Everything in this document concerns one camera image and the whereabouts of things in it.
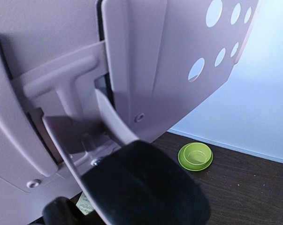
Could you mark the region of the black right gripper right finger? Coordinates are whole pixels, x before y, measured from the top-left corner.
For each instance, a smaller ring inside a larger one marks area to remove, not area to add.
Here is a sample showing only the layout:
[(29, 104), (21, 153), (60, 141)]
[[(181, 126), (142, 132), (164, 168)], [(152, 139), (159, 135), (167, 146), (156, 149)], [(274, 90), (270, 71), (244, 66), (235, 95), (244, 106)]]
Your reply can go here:
[(122, 147), (81, 180), (109, 225), (204, 225), (211, 216), (192, 176), (146, 142)]

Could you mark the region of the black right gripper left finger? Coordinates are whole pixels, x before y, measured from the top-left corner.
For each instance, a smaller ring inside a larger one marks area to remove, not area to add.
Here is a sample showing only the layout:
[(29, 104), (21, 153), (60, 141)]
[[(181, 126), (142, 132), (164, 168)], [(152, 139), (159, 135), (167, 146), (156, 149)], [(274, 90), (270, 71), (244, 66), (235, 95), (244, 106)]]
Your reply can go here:
[(66, 197), (57, 197), (42, 211), (46, 225), (77, 225), (78, 208)]

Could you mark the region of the pink music stand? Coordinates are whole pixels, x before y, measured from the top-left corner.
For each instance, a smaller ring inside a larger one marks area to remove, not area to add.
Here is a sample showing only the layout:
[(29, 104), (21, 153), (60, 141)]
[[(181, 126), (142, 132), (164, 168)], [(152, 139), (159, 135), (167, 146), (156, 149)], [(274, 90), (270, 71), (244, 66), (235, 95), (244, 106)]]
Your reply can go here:
[(227, 80), (259, 0), (0, 0), (0, 195), (27, 198), (114, 148), (98, 92), (153, 141)]

